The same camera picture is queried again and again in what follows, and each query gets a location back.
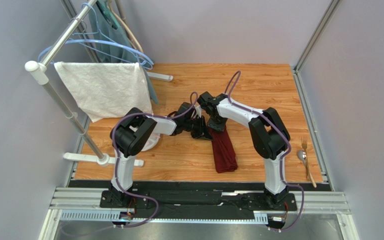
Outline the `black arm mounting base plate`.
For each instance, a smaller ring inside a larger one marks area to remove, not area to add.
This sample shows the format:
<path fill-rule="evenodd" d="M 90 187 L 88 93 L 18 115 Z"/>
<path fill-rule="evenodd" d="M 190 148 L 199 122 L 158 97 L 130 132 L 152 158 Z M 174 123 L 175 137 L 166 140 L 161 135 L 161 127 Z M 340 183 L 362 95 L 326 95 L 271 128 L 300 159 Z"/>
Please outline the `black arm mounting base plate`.
<path fill-rule="evenodd" d="M 303 190 L 288 186 L 281 205 L 270 208 L 264 201 L 263 182 L 193 182 L 193 181 L 134 181 L 128 192 L 134 199 L 126 206 L 101 205 L 102 194 L 111 187 L 110 180 L 72 180 L 69 188 L 97 189 L 97 206 L 118 210 L 115 219 L 234 221 L 252 220 L 255 213 L 269 214 L 305 212 L 313 194 L 327 193 L 327 184 L 302 184 Z"/>

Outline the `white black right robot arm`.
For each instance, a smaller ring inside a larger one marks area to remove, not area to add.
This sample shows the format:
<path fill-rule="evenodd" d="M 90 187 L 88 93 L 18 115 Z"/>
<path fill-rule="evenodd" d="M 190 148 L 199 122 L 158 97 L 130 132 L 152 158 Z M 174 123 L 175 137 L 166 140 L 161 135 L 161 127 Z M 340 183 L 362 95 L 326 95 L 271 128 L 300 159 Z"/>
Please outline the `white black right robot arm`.
<path fill-rule="evenodd" d="M 284 160 L 291 149 L 291 137 L 278 112 L 272 107 L 266 110 L 249 107 L 224 93 L 212 96 L 204 92 L 197 102 L 209 115 L 208 130 L 223 149 L 230 145 L 222 140 L 227 135 L 227 120 L 249 129 L 253 147 L 264 160 L 264 201 L 272 209 L 281 205 L 288 194 Z"/>

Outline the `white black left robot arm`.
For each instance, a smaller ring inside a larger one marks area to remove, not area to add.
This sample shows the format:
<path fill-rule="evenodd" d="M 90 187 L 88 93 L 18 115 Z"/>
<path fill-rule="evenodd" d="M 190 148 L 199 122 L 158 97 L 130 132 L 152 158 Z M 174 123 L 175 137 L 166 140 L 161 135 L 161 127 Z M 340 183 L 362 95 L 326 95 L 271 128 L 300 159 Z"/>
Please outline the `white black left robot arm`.
<path fill-rule="evenodd" d="M 184 131 L 193 139 L 213 139 L 205 118 L 191 103 L 183 102 L 177 111 L 167 116 L 144 113 L 133 107 L 110 132 L 115 151 L 114 176 L 109 190 L 102 193 L 100 204 L 126 207 L 132 202 L 135 195 L 128 190 L 133 185 L 134 163 L 150 136 L 176 136 Z"/>

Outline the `dark red cloth napkin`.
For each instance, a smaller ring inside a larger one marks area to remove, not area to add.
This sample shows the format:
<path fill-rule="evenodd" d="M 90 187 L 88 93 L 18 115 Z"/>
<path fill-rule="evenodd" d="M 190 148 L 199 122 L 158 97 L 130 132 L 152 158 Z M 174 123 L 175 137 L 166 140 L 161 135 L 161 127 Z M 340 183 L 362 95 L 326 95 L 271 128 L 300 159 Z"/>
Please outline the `dark red cloth napkin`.
<path fill-rule="evenodd" d="M 210 128 L 215 170 L 217 173 L 234 172 L 238 169 L 236 153 L 226 127 L 223 131 Z"/>

